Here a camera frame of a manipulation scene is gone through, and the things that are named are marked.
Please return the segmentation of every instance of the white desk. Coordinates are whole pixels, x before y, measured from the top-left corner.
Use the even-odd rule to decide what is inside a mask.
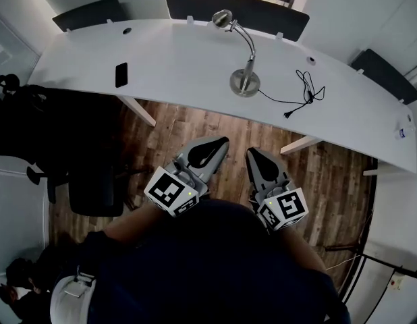
[[[125,28],[132,31],[124,35]],[[416,140],[396,140],[407,107],[344,63],[271,35],[253,32],[254,71],[261,90],[274,99],[301,101],[296,70],[309,71],[315,89],[326,86],[324,101],[295,112],[297,105],[275,103],[261,94],[241,98],[229,76],[243,68],[248,46],[235,33],[173,20],[134,20],[60,34],[45,50],[29,84],[117,95],[152,126],[155,121],[134,99],[174,103],[234,115],[307,135],[283,153],[325,140],[416,172]],[[312,66],[307,56],[316,59]],[[129,84],[115,87],[115,66],[128,62]]]

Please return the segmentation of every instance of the wooden floor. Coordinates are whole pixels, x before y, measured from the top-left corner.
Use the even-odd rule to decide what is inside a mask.
[[[323,247],[352,245],[358,241],[368,209],[370,178],[363,177],[362,172],[370,163],[369,157],[326,142],[281,156],[281,147],[302,136],[199,109],[140,101],[157,121],[156,127],[151,128],[115,97],[108,99],[111,104],[105,116],[115,124],[117,137],[125,146],[123,160],[130,166],[162,166],[193,138],[227,136],[229,152],[220,171],[209,183],[211,196],[250,207],[246,149],[255,146],[270,151],[287,165],[296,186],[303,188],[309,215],[296,225],[297,230],[321,255],[328,268],[353,257],[348,251],[324,252]],[[132,177],[128,193],[134,205],[139,206],[144,200],[143,190],[149,178],[144,174]],[[81,242],[87,232],[101,230],[110,221],[73,214],[67,188],[62,186],[57,191],[57,204],[50,206],[50,239],[54,242],[61,232],[68,232]],[[329,270],[338,289],[350,265],[351,262],[347,262]]]

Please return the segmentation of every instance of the cable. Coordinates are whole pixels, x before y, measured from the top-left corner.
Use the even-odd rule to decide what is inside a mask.
[[[330,269],[332,269],[332,268],[334,268],[334,267],[338,267],[338,266],[340,266],[340,265],[342,265],[342,264],[344,264],[344,263],[346,263],[346,262],[352,261],[353,259],[355,259],[355,258],[357,258],[357,257],[360,257],[360,255],[358,254],[358,255],[356,255],[356,256],[353,256],[353,257],[352,257],[352,258],[350,258],[350,259],[347,259],[346,261],[340,262],[339,264],[333,265],[332,267],[328,267],[328,268],[326,268],[326,270],[330,270]]]
[[[314,102],[314,100],[322,101],[324,99],[324,97],[325,97],[325,86],[323,86],[318,92],[315,92],[314,83],[313,83],[312,77],[310,76],[310,73],[308,71],[305,71],[303,73],[300,70],[296,70],[296,74],[297,74],[298,78],[300,78],[302,80],[302,82],[304,84],[304,88],[303,88],[303,99],[304,99],[304,103],[303,102],[295,102],[295,101],[275,100],[275,99],[271,98],[270,96],[266,95],[265,93],[263,93],[261,90],[258,90],[264,96],[266,96],[266,98],[268,98],[268,99],[270,99],[270,100],[272,100],[274,102],[293,103],[295,105],[300,105],[300,107],[295,108],[292,111],[287,111],[286,113],[284,113],[283,116],[286,117],[286,118],[289,118],[294,111],[297,111],[297,110],[303,108],[305,105],[312,104]],[[319,99],[317,96],[320,93],[322,93],[323,96]]]

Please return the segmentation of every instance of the lamp head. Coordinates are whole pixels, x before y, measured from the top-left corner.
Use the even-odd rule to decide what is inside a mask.
[[[224,28],[233,20],[233,13],[228,9],[223,9],[222,11],[213,14],[211,20],[218,28]]]

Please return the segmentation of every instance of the black cable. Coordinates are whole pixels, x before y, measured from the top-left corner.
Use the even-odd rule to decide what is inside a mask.
[[[304,99],[304,103],[303,102],[295,102],[295,101],[275,100],[275,99],[272,99],[270,96],[267,96],[261,90],[258,90],[264,96],[266,96],[266,98],[268,98],[268,99],[270,99],[270,100],[272,100],[274,102],[279,102],[279,103],[293,103],[295,105],[300,105],[300,107],[295,108],[292,111],[287,111],[286,113],[284,113],[283,116],[286,117],[286,118],[289,118],[294,111],[297,111],[297,110],[303,108],[305,105],[312,104],[314,100],[322,101],[324,99],[324,97],[325,97],[325,86],[323,86],[318,92],[315,92],[314,83],[313,83],[312,77],[310,76],[310,73],[308,71],[305,71],[303,73],[300,70],[296,70],[296,73],[297,73],[298,78],[300,78],[303,81],[303,84],[304,84],[304,88],[303,88],[303,99]],[[319,99],[316,96],[318,96],[320,93],[323,93],[323,96]]]

